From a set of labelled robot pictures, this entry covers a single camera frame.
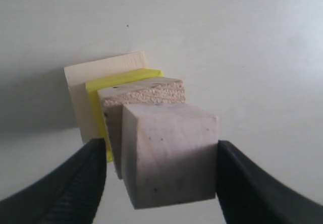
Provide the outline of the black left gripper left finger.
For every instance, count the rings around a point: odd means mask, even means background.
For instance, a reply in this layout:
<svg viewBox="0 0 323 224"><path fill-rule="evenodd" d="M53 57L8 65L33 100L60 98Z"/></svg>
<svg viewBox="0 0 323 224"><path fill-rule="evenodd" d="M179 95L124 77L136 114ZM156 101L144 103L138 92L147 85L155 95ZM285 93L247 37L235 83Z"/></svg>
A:
<svg viewBox="0 0 323 224"><path fill-rule="evenodd" d="M51 173L1 201L1 223L93 223L106 181L106 146L92 139Z"/></svg>

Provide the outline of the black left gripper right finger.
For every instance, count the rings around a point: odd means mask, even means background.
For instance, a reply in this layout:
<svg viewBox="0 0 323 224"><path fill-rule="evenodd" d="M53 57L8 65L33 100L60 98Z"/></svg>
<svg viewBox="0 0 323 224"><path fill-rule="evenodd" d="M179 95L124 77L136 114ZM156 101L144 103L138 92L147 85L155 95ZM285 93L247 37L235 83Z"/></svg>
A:
<svg viewBox="0 0 323 224"><path fill-rule="evenodd" d="M322 205L273 178L229 141L218 142L216 193L226 223L322 223Z"/></svg>

